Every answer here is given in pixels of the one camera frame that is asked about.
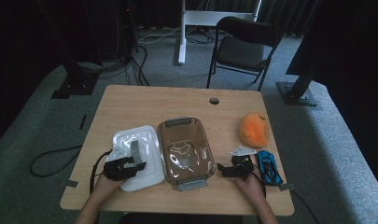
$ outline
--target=gray carpet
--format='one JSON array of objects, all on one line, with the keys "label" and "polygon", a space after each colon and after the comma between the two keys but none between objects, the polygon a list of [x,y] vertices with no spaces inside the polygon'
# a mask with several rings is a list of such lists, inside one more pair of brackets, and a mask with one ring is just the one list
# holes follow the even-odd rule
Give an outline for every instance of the gray carpet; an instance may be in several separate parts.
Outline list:
[{"label": "gray carpet", "polygon": [[[165,31],[149,30],[148,35]],[[200,35],[191,36],[205,40]],[[301,40],[284,37],[278,47],[261,93],[269,113],[276,144],[289,183],[314,211],[320,223],[378,223],[378,184],[343,121],[327,89],[311,83],[309,90],[319,102],[318,109],[285,105],[276,82],[294,82],[285,72]],[[177,64],[178,40],[164,38],[145,44],[148,52],[144,74],[152,86],[204,88],[212,45],[188,42],[186,63]],[[133,57],[141,63],[145,52]],[[97,66],[84,63],[85,66]],[[217,72],[212,89],[256,90],[252,77]],[[0,140],[0,223],[72,223],[77,211],[60,207],[63,183],[74,162],[56,175],[30,174],[31,161],[39,153],[83,144],[91,119],[109,84],[136,85],[134,63],[126,69],[101,74],[93,95],[51,100],[66,73],[56,68],[44,78],[36,92]],[[82,125],[83,116],[86,122]],[[52,172],[70,159],[79,148],[42,158],[34,168]],[[281,223],[315,223],[303,202],[292,195],[295,213],[278,217]],[[100,223],[117,223],[121,213],[103,212]],[[257,223],[245,217],[246,223]]]}]

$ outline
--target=person's arm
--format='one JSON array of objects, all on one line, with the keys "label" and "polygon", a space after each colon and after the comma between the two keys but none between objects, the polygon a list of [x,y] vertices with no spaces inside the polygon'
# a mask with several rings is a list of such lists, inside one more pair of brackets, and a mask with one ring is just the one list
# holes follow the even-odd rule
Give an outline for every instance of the person's arm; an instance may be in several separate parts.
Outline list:
[{"label": "person's arm", "polygon": [[234,178],[234,182],[253,204],[263,224],[278,223],[278,220],[273,214],[273,210],[264,197],[261,183],[254,176],[249,175],[246,181]]},{"label": "person's arm", "polygon": [[101,205],[124,181],[114,181],[104,175],[100,175],[92,194],[78,214],[75,224],[95,223]]}]

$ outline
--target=white desk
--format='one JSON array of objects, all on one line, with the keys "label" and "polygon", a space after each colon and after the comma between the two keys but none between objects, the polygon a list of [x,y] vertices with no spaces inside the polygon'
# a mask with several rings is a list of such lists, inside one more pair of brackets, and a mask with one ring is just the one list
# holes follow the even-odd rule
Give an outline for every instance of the white desk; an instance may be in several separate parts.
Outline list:
[{"label": "white desk", "polygon": [[227,16],[238,17],[241,19],[256,21],[259,14],[261,0],[255,4],[252,13],[244,12],[220,12],[220,11],[195,11],[186,10],[186,0],[182,0],[182,24],[181,24],[181,37],[180,37],[180,50],[179,50],[179,64],[184,64],[186,60],[186,25],[204,25],[216,26],[217,22]]}]

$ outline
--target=black chair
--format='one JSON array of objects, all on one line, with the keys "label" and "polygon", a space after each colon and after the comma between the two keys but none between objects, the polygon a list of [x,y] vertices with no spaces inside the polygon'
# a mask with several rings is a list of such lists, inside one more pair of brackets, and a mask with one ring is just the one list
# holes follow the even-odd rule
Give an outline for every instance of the black chair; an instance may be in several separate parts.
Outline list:
[{"label": "black chair", "polygon": [[[228,35],[224,36],[218,45],[221,31]],[[216,27],[215,47],[206,88],[209,89],[211,76],[216,72],[216,67],[219,67],[256,76],[253,83],[256,83],[262,74],[258,87],[260,91],[273,53],[281,39],[281,31],[274,25],[235,17],[221,19]]]}]

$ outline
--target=orange plush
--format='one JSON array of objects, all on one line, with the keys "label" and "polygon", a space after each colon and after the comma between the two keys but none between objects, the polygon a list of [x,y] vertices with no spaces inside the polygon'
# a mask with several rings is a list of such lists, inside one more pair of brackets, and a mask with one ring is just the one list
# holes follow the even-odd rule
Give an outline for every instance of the orange plush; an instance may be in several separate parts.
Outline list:
[{"label": "orange plush", "polygon": [[251,147],[266,147],[270,126],[264,114],[251,112],[241,120],[239,135]]}]

